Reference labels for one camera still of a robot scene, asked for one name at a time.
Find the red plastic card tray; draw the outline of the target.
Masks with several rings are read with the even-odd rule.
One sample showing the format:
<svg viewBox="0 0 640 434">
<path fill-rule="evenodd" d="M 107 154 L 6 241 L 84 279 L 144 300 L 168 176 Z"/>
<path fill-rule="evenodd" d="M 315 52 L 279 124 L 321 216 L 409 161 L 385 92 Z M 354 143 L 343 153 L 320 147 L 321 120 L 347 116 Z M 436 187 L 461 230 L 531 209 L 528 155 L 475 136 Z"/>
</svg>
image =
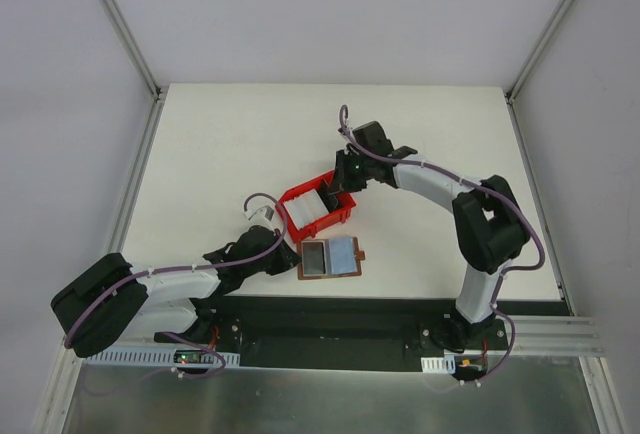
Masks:
<svg viewBox="0 0 640 434">
<path fill-rule="evenodd" d="M 329 192 L 333 177 L 334 172 L 329 171 L 288 189 L 280 197 L 287 214 L 287 230 L 295 243 L 314 238 L 320 231 L 350 218 L 356 202 L 349 193 Z"/>
</svg>

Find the dark credit card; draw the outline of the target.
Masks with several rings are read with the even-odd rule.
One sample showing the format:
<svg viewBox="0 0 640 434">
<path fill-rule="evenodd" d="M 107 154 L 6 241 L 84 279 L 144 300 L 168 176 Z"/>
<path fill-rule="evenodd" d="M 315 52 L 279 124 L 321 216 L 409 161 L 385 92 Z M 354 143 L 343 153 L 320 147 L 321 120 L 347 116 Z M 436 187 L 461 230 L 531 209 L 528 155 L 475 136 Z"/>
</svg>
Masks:
<svg viewBox="0 0 640 434">
<path fill-rule="evenodd" d="M 325 248 L 323 242 L 314 241 L 303 243 L 301 257 L 305 276 L 325 274 Z"/>
</svg>

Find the brown leather card holder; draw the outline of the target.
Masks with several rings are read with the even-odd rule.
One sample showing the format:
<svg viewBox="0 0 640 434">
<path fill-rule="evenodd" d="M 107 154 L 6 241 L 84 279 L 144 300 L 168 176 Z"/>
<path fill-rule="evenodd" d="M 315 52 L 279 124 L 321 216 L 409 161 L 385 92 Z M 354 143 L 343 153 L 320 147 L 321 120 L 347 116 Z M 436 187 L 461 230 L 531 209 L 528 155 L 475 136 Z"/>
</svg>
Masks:
<svg viewBox="0 0 640 434">
<path fill-rule="evenodd" d="M 324 243 L 326 272 L 324 275 L 305 276 L 301 257 L 302 244 L 314 241 Z M 366 260 L 366 254 L 360 248 L 358 239 L 352 236 L 306 239 L 297 244 L 297 254 L 301 257 L 301 263 L 297 266 L 297 277 L 304 281 L 359 277 L 362 275 L 362 263 Z"/>
</svg>

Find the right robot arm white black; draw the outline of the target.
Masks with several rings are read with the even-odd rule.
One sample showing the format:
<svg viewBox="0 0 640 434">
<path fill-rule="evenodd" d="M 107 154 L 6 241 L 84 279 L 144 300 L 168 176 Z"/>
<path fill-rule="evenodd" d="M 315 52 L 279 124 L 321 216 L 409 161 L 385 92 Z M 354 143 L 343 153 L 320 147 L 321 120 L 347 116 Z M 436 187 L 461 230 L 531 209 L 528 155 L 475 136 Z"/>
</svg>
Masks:
<svg viewBox="0 0 640 434">
<path fill-rule="evenodd" d="M 468 180 L 429 163 L 413 148 L 394 148 L 377 121 L 350 129 L 342 119 L 339 133 L 348 144 L 336 152 L 331 193 L 359 192 L 375 180 L 417 194 L 453 216 L 466 271 L 455 306 L 432 330 L 431 341 L 456 353 L 473 348 L 495 320 L 504 270 L 531 239 L 509 183 L 498 175 Z"/>
</svg>

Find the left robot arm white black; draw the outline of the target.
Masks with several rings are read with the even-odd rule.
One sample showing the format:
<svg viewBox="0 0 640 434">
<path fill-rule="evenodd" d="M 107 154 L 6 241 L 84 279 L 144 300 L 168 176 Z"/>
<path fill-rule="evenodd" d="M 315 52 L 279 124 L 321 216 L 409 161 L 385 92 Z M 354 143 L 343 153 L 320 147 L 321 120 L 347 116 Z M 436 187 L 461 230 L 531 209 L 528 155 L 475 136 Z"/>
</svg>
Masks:
<svg viewBox="0 0 640 434">
<path fill-rule="evenodd" d="M 65 347 L 89 358 L 127 339 L 213 346 L 222 330 L 213 312 L 219 298 L 255 274 L 279 275 L 301 262 L 278 230 L 263 226 L 203 258 L 202 265 L 133 274 L 121 253 L 104 255 L 50 302 Z"/>
</svg>

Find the white cards stack in tray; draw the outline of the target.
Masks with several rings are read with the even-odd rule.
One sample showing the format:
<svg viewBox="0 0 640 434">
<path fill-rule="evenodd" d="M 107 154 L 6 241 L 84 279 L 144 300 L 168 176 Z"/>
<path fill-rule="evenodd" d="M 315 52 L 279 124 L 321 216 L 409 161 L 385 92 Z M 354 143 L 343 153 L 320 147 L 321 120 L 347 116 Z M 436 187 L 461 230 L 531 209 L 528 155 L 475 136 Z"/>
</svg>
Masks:
<svg viewBox="0 0 640 434">
<path fill-rule="evenodd" d="M 317 190 L 307 191 L 284 202 L 284 207 L 298 230 L 329 214 Z"/>
</svg>

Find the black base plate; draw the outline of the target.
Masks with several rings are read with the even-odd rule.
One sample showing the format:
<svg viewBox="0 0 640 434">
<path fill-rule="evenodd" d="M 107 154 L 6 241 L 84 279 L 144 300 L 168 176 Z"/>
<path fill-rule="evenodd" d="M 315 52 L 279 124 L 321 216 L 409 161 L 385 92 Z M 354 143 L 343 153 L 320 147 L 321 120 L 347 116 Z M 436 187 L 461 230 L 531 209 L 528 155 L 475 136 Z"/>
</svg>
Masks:
<svg viewBox="0 0 640 434">
<path fill-rule="evenodd" d="M 417 372 L 441 354 L 451 299 L 224 296 L 196 303 L 180 338 L 239 355 L 243 367 Z"/>
</svg>

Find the left aluminium table rail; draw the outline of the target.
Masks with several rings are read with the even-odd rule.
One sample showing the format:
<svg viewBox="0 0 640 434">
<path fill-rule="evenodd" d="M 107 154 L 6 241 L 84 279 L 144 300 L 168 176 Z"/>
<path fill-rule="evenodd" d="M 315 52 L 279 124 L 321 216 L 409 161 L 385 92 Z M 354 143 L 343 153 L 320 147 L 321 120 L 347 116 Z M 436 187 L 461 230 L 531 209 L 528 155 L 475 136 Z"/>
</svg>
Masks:
<svg viewBox="0 0 640 434">
<path fill-rule="evenodd" d="M 165 104 L 166 91 L 161 90 L 151 104 L 143 130 L 135 144 L 134 157 L 128 171 L 121 198 L 115 211 L 111 230 L 106 238 L 104 253 L 120 252 L 125 241 L 139 190 L 143 181 L 148 159 L 157 132 L 162 110 Z"/>
</svg>

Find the aluminium front rail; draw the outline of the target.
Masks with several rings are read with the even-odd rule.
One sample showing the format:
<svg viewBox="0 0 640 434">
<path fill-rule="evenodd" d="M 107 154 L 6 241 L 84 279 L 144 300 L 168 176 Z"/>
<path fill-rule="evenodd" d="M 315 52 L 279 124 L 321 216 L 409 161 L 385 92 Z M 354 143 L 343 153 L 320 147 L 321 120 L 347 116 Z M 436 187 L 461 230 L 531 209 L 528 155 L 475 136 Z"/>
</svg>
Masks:
<svg viewBox="0 0 640 434">
<path fill-rule="evenodd" d="M 576 316 L 515 316 L 512 353 L 539 357 L 603 357 L 594 322 Z"/>
</svg>

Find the left aluminium frame post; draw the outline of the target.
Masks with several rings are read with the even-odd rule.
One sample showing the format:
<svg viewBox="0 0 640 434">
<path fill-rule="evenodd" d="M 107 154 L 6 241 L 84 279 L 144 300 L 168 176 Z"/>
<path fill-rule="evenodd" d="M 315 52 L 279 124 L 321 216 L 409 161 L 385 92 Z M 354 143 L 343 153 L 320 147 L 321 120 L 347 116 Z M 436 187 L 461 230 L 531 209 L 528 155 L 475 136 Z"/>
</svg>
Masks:
<svg viewBox="0 0 640 434">
<path fill-rule="evenodd" d="M 98 1 L 101 4 L 116 36 L 118 37 L 124 52 L 130 59 L 146 89 L 154 99 L 160 99 L 163 96 L 163 87 L 158 83 L 156 77 L 152 73 L 152 70 L 123 15 L 117 0 Z"/>
</svg>

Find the aluminium frame post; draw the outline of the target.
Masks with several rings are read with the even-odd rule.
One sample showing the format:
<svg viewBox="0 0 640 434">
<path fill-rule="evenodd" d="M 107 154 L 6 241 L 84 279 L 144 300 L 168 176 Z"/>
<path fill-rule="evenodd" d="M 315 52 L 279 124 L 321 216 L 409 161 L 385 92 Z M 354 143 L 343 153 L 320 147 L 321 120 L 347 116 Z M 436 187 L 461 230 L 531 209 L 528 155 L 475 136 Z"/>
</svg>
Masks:
<svg viewBox="0 0 640 434">
<path fill-rule="evenodd" d="M 152 73 L 152 70 L 123 15 L 117 0 L 98 1 L 101 4 L 116 36 L 118 37 L 124 52 L 130 59 L 146 89 L 154 99 L 160 99 L 163 96 L 163 87 L 158 83 L 156 77 Z"/>
<path fill-rule="evenodd" d="M 559 33 L 569 14 L 579 0 L 559 0 L 546 21 L 543 29 L 525 58 L 521 68 L 510 86 L 505 90 L 505 99 L 508 105 L 512 105 L 522 92 L 534 69 L 544 57 L 546 51 L 552 45 L 554 38 Z"/>
</svg>

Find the right aluminium frame post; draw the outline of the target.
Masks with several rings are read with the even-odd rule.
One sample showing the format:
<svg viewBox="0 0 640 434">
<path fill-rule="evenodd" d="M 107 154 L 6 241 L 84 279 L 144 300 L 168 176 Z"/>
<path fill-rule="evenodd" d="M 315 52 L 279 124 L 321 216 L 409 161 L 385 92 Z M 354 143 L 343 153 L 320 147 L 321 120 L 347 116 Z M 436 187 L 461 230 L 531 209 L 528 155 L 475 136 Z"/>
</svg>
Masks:
<svg viewBox="0 0 640 434">
<path fill-rule="evenodd" d="M 521 68 L 510 86 L 505 90 L 505 99 L 508 105 L 512 105 L 522 92 L 534 69 L 544 57 L 546 51 L 552 45 L 554 38 L 559 33 L 569 14 L 579 0 L 559 0 L 546 21 L 543 29 L 525 58 Z"/>
</svg>

